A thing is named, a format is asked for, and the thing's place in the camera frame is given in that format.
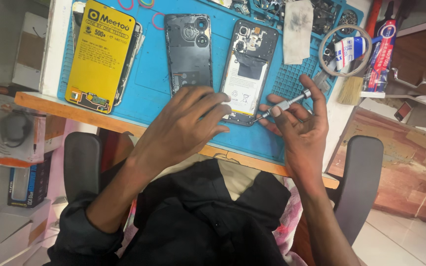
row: black sleeve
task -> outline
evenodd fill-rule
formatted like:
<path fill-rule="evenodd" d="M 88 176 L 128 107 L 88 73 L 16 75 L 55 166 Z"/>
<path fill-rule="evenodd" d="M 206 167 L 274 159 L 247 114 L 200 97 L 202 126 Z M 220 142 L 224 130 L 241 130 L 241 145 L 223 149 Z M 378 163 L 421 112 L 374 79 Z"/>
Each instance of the black sleeve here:
<path fill-rule="evenodd" d="M 123 231 L 108 234 L 95 228 L 87 219 L 85 210 L 96 194 L 80 193 L 60 215 L 60 233 L 47 254 L 47 266 L 59 265 L 115 265 L 115 252 L 121 247 Z"/>

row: hand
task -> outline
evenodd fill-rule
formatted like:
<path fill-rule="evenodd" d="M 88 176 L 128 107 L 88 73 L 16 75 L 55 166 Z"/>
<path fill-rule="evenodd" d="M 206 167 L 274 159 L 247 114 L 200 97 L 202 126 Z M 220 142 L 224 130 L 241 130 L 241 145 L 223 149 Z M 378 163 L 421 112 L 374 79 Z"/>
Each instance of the hand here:
<path fill-rule="evenodd" d="M 215 93 L 207 86 L 182 87 L 152 121 L 130 159 L 135 158 L 145 174 L 154 178 L 199 152 L 214 136 L 229 132 L 218 122 L 231 113 L 230 106 L 221 104 L 230 100 L 225 93 Z"/>
<path fill-rule="evenodd" d="M 293 103 L 287 110 L 281 110 L 280 107 L 272 109 L 275 124 L 267 119 L 261 119 L 259 123 L 284 138 L 285 166 L 294 181 L 311 185 L 316 184 L 316 179 L 321 182 L 328 133 L 327 106 L 325 96 L 307 75 L 300 76 L 300 83 L 311 92 L 315 115 L 310 114 L 302 105 Z M 274 94 L 269 94 L 267 99 L 272 103 L 285 100 Z M 269 108 L 270 106 L 264 104 L 259 106 L 259 110 L 263 112 Z"/>

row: black armrest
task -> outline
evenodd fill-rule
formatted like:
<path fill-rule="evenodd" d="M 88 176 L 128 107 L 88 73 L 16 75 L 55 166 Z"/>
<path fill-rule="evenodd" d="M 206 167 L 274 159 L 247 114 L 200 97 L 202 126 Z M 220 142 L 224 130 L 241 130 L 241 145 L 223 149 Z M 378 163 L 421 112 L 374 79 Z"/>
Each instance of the black armrest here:
<path fill-rule="evenodd" d="M 343 179 L 327 189 L 335 217 L 350 245 L 354 243 L 376 199 L 384 147 L 379 139 L 353 136 L 348 142 Z"/>
<path fill-rule="evenodd" d="M 100 163 L 102 144 L 91 133 L 72 132 L 65 138 L 63 181 L 68 202 L 80 191 L 98 194 L 100 191 Z"/>

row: metal handle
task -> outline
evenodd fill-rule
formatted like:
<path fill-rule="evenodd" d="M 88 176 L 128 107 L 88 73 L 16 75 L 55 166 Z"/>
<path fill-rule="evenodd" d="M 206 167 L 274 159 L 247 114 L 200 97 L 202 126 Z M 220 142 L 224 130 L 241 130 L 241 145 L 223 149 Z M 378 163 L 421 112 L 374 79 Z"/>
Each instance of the metal handle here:
<path fill-rule="evenodd" d="M 414 84 L 410 84 L 408 82 L 405 82 L 403 80 L 400 80 L 400 79 L 397 78 L 397 73 L 399 72 L 399 70 L 397 68 L 395 68 L 395 67 L 393 67 L 391 69 L 394 71 L 394 79 L 395 79 L 395 81 L 397 81 L 397 82 L 399 82 L 401 84 L 404 84 L 405 86 L 408 86 L 408 87 L 411 87 L 411 88 L 418 88 L 418 86 L 426 84 L 426 79 L 425 78 L 423 78 L 422 81 L 417 86 L 415 86 Z"/>

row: brush bristles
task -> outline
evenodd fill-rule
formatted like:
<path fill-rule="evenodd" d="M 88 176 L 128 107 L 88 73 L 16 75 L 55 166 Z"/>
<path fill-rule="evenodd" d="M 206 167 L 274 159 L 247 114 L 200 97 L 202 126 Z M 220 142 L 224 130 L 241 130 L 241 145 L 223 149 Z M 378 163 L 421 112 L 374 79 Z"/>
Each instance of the brush bristles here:
<path fill-rule="evenodd" d="M 343 85 L 343 89 L 339 93 L 337 101 L 340 104 L 357 106 L 361 98 L 362 86 L 363 78 L 349 77 Z"/>

